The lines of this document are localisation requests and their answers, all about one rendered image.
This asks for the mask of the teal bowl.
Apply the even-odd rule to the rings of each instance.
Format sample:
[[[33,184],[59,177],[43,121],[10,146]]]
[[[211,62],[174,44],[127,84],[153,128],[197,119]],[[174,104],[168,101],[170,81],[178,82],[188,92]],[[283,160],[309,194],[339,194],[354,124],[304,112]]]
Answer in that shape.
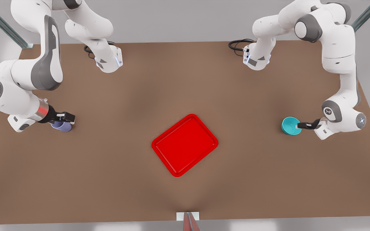
[[[287,135],[298,135],[301,133],[302,129],[297,127],[300,121],[295,117],[286,117],[283,119],[281,124],[281,129],[283,133]]]

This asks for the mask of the lavender cup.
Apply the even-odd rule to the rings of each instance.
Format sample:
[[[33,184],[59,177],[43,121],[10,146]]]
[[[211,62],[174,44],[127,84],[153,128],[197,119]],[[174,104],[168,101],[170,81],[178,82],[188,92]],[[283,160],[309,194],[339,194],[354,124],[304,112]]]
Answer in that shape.
[[[53,127],[56,130],[62,131],[62,132],[69,132],[72,129],[72,125],[68,122],[58,122],[54,121],[53,124],[51,124],[51,127]]]

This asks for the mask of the red tray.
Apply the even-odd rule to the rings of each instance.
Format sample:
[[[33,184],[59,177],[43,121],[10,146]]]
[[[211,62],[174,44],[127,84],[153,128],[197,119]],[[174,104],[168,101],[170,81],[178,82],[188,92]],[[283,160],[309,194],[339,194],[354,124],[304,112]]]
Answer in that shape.
[[[188,114],[152,141],[151,147],[174,177],[181,177],[217,148],[215,135],[195,114]]]

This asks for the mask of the silver frame post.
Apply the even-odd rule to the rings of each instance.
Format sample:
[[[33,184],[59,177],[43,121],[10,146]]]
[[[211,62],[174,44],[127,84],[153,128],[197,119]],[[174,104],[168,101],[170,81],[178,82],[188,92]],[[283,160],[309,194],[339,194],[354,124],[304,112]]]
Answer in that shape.
[[[182,231],[201,231],[197,224],[199,212],[177,212],[176,220],[183,221]]]
[[[26,42],[1,16],[0,29],[22,49],[32,49],[34,47],[34,44]]]
[[[370,19],[370,5],[364,10],[364,12],[352,23],[354,32],[364,25]]]

